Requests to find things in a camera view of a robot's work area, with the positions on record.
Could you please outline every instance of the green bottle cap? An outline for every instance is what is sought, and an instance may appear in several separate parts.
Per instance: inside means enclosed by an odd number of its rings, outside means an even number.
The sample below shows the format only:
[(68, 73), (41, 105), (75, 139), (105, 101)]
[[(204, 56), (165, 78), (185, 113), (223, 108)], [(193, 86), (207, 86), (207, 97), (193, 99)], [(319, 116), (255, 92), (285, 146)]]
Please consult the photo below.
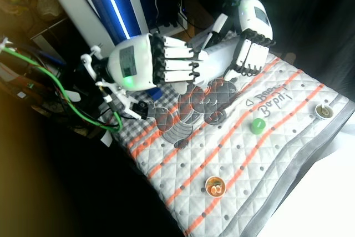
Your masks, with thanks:
[(264, 130), (266, 126), (266, 123), (263, 119), (255, 119), (251, 123), (251, 132), (254, 134), (261, 134), (261, 132)]

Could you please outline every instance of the quilted blanket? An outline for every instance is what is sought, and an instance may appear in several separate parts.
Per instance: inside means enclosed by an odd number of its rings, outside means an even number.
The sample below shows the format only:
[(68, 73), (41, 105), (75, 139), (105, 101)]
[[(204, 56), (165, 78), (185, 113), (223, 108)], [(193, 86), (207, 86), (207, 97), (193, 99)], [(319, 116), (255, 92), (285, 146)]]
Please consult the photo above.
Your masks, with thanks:
[[(125, 120), (116, 135), (188, 236), (256, 236), (299, 169), (341, 128), (355, 109), (346, 97), (272, 54), (255, 77), (215, 79), (184, 95), (169, 85), (149, 104), (147, 120)], [(315, 116), (324, 103), (329, 120)], [(266, 128), (250, 130), (261, 118)], [(205, 191), (221, 177), (223, 197)]]

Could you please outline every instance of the white tag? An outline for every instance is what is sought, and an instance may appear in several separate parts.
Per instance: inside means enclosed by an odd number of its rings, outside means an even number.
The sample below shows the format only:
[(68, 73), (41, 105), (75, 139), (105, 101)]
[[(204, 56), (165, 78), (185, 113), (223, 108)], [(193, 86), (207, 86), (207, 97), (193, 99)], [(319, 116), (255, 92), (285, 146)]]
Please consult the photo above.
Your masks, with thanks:
[(19, 92), (19, 93), (17, 94), (17, 96), (23, 99), (23, 98), (25, 98), (27, 95), (26, 95), (25, 93), (23, 93), (23, 92)]

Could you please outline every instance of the brown object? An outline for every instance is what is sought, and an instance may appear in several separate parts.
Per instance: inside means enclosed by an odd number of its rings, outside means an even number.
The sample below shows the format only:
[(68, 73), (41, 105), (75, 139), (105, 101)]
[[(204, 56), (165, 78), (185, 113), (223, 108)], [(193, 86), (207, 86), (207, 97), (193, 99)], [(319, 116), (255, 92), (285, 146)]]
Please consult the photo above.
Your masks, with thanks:
[(221, 197), (226, 191), (226, 184), (220, 177), (211, 176), (207, 179), (205, 188), (209, 195)]

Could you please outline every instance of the blue light strip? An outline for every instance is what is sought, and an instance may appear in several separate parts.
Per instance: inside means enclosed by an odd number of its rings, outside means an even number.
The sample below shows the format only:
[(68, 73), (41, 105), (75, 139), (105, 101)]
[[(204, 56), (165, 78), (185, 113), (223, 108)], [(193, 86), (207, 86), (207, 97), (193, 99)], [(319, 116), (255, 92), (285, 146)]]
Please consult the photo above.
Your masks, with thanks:
[(116, 4), (115, 0), (110, 0), (110, 1), (111, 1), (112, 6), (113, 6), (113, 9), (115, 10), (116, 16), (118, 18), (118, 21), (121, 24), (122, 30), (123, 30), (126, 38), (130, 39), (129, 33), (128, 33), (127, 28), (126, 28), (126, 25), (124, 24), (124, 21), (123, 21), (123, 19), (121, 17), (120, 11), (118, 10), (118, 7), (117, 7), (117, 4)]

